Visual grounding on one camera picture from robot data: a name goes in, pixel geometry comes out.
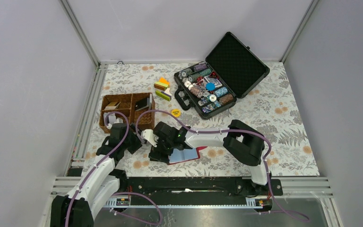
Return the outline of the red card holder wallet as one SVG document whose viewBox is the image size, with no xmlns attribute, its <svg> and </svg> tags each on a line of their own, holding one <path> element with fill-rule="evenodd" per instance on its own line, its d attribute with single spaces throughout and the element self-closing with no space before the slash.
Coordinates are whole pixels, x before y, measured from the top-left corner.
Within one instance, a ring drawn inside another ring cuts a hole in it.
<svg viewBox="0 0 363 227">
<path fill-rule="evenodd" d="M 192 148 L 192 149 L 173 149 L 173 152 L 171 155 L 168 156 L 169 165 L 177 164 L 177 163 L 183 163 L 191 160 L 200 159 L 199 152 L 207 147 L 198 147 L 198 148 Z"/>
</svg>

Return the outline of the black VIP card stack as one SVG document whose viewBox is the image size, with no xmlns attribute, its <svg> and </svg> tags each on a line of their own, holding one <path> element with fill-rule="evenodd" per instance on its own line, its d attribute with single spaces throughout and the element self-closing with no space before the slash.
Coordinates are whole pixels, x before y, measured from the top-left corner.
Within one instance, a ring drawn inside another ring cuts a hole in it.
<svg viewBox="0 0 363 227">
<path fill-rule="evenodd" d="M 152 109 L 153 96 L 149 93 L 148 97 L 145 97 L 135 104 L 135 111 L 151 110 Z"/>
</svg>

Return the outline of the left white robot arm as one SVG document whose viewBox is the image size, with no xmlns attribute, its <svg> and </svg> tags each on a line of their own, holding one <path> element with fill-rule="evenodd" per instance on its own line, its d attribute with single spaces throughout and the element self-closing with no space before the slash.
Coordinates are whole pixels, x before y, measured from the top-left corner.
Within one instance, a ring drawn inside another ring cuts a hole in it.
<svg viewBox="0 0 363 227">
<path fill-rule="evenodd" d="M 112 194 L 126 192 L 128 182 L 115 167 L 126 150 L 134 153 L 141 142 L 129 121 L 114 123 L 93 164 L 78 183 L 66 193 L 57 195 L 51 205 L 51 227 L 92 227 L 95 218 Z"/>
</svg>

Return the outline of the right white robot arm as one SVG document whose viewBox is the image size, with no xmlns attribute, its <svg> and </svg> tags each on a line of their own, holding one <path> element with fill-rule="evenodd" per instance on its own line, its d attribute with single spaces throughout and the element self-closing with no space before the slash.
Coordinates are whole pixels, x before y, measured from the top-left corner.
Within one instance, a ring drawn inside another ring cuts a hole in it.
<svg viewBox="0 0 363 227">
<path fill-rule="evenodd" d="M 219 129 L 186 125 L 177 129 L 159 122 L 154 129 L 143 130 L 140 137 L 151 144 L 154 154 L 152 158 L 159 162 L 171 155 L 174 149 L 224 148 L 240 163 L 248 166 L 256 194 L 263 195 L 271 188 L 263 160 L 265 146 L 270 143 L 263 134 L 240 120 L 232 120 L 226 128 Z"/>
</svg>

